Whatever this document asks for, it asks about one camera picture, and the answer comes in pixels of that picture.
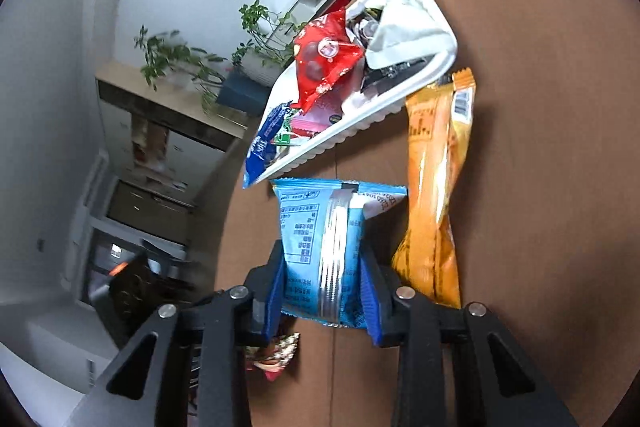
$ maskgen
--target barcode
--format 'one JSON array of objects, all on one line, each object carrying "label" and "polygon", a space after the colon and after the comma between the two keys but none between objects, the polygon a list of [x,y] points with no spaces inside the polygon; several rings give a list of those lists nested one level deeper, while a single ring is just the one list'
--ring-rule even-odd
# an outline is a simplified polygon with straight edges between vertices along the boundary
[{"label": "barcode", "polygon": [[453,120],[471,123],[471,105],[473,103],[472,95],[472,87],[468,87],[454,93],[451,115]]}]

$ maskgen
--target orange snack bag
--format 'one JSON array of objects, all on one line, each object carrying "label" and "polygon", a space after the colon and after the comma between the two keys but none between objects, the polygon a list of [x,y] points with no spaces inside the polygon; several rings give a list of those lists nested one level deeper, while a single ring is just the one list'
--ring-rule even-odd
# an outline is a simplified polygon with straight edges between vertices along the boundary
[{"label": "orange snack bag", "polygon": [[449,197],[465,162],[476,81],[469,68],[407,97],[409,224],[391,261],[405,283],[460,308]]}]

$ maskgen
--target metal screw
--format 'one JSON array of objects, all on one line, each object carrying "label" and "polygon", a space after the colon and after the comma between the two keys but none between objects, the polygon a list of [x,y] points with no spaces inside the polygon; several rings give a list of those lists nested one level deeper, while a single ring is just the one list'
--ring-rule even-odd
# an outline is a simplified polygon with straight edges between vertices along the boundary
[{"label": "metal screw", "polygon": [[411,286],[400,286],[396,290],[396,295],[402,300],[413,299],[415,297],[415,290]]},{"label": "metal screw", "polygon": [[480,302],[472,302],[469,304],[468,310],[474,317],[484,317],[486,315],[486,306]]},{"label": "metal screw", "polygon": [[158,310],[158,315],[163,319],[168,319],[169,317],[173,317],[177,311],[178,308],[175,307],[175,304],[163,304]]},{"label": "metal screw", "polygon": [[246,286],[234,286],[229,290],[232,299],[244,299],[249,295],[249,288]]}]

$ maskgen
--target window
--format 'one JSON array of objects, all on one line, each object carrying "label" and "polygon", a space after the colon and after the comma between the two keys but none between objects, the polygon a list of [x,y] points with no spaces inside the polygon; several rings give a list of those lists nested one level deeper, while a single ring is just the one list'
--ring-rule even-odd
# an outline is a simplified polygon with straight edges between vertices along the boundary
[{"label": "window", "polygon": [[139,250],[138,245],[101,230],[94,230],[84,276],[82,301],[91,304],[90,295],[107,282],[109,273],[122,263],[131,261]]}]

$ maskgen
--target cabinet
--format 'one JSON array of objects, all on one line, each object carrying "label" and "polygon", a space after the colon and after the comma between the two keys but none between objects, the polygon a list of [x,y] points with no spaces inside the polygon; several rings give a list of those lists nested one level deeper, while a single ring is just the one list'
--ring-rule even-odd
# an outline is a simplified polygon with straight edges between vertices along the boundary
[{"label": "cabinet", "polygon": [[100,100],[104,139],[123,181],[193,204],[224,152]]},{"label": "cabinet", "polygon": [[120,181],[111,197],[107,217],[166,241],[186,245],[189,213],[186,206]]}]

